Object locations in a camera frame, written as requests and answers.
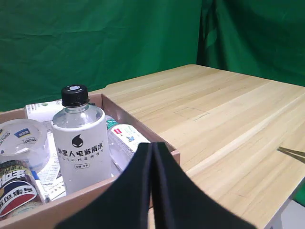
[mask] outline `printed logo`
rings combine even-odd
[[[114,129],[114,131],[117,133],[117,134],[121,134],[122,131],[120,129]]]
[[[127,137],[127,139],[128,139],[129,142],[134,141],[134,137],[133,136],[132,137]]]
[[[23,136],[26,136],[26,135],[30,135],[30,131],[28,128],[25,128],[23,130],[20,130],[16,133],[14,133],[14,135],[17,137],[17,138],[20,138],[20,137],[23,137]]]
[[[68,91],[74,91],[74,90],[77,90],[77,89],[80,89],[80,88],[81,87],[75,85],[75,86],[71,86]]]
[[[37,197],[36,189],[28,182],[17,180],[0,189],[0,217],[3,217]]]
[[[83,140],[80,138],[81,135],[77,135],[72,139],[72,145],[76,148],[82,147]]]
[[[2,145],[2,143],[8,136],[10,136],[10,132],[6,132],[3,134],[3,136],[0,138],[0,145]]]

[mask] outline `cardboard box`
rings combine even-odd
[[[90,95],[90,102],[101,107],[107,115],[112,116],[119,123],[133,125],[150,142],[165,142],[174,159],[180,163],[180,153],[172,145],[167,143],[164,139],[162,139],[128,112],[120,108],[105,95],[101,93],[92,94]],[[17,109],[1,113],[0,123],[17,118],[25,118],[24,109]],[[115,179],[116,177],[104,180],[51,203],[37,207],[12,218],[5,219],[4,221],[0,222],[0,228],[52,229],[57,223],[73,215],[95,200],[112,184]]]

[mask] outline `bottle label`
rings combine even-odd
[[[110,129],[111,127],[118,125],[119,123],[115,121],[114,119],[109,119],[106,121],[107,124],[107,130]]]
[[[114,127],[111,132],[132,150],[132,154],[137,151],[139,143],[150,143],[150,141],[132,125],[120,124]]]
[[[105,116],[79,128],[52,126],[67,194],[111,177]]]

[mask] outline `wooden table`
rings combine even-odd
[[[181,152],[181,167],[228,210],[270,228],[305,176],[305,88],[198,65],[102,92]],[[153,225],[150,210],[150,226]]]

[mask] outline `metal tweezers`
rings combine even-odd
[[[279,147],[277,150],[305,163],[305,152],[287,149],[283,147]]]

